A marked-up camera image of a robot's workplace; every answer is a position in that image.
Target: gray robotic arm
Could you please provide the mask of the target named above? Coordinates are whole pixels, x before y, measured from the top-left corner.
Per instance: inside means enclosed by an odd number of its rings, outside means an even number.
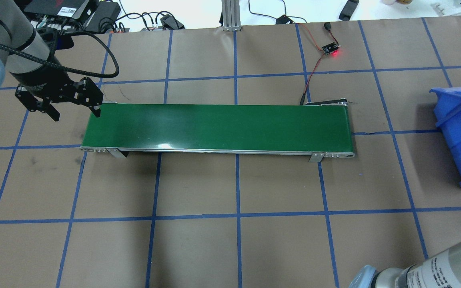
[[[103,95],[91,78],[80,82],[70,80],[66,72],[95,77],[115,77],[119,69],[112,53],[115,73],[99,74],[63,67],[54,56],[55,47],[50,48],[40,37],[46,29],[33,28],[13,0],[0,0],[0,86],[4,80],[4,68],[20,85],[15,93],[17,99],[31,112],[47,113],[59,120],[58,111],[51,105],[56,102],[72,102],[87,106],[99,117],[99,106]],[[71,35],[90,34],[86,32]],[[97,37],[107,51],[109,48]]]

